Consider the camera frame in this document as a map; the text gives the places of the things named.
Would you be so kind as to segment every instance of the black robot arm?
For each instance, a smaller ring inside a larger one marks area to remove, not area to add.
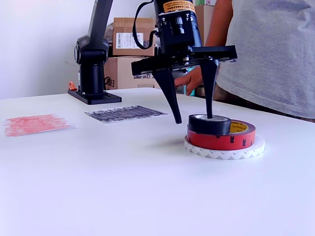
[[[104,64],[108,59],[108,42],[104,39],[113,0],[95,0],[87,35],[78,39],[74,49],[80,65],[79,88],[68,93],[89,104],[121,102],[121,98],[105,91]]]
[[[235,47],[202,47],[192,0],[152,0],[140,5],[136,15],[144,5],[152,2],[155,3],[158,19],[156,35],[160,37],[162,54],[133,62],[132,73],[134,76],[154,76],[172,109],[176,123],[181,123],[172,73],[200,66],[206,93],[207,118],[211,123],[216,72],[220,62],[236,61]],[[139,43],[135,33],[134,40]]]

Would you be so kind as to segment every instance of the red tape roll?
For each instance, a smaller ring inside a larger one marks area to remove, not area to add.
[[[233,120],[230,134],[215,135],[197,134],[188,130],[188,141],[194,146],[210,150],[240,150],[255,143],[256,128],[247,122]]]

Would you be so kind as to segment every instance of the red scribbled paper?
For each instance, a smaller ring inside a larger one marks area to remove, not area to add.
[[[71,126],[67,124],[64,118],[50,114],[7,119],[5,120],[4,127],[6,136],[10,137],[66,129]]]

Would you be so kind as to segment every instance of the paper sheet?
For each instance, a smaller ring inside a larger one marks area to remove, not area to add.
[[[3,120],[2,122],[7,137],[16,137],[72,127],[68,124],[67,120],[56,114],[10,118]]]
[[[119,122],[125,120],[134,120],[141,118],[149,118],[167,115],[166,113],[152,110],[142,106],[129,106],[104,110],[96,110],[85,112],[90,117],[93,117],[104,123]]]

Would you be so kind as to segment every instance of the black tape roll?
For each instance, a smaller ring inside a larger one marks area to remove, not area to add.
[[[232,120],[226,117],[213,116],[208,119],[207,115],[190,115],[188,130],[197,134],[210,134],[215,136],[228,135]]]

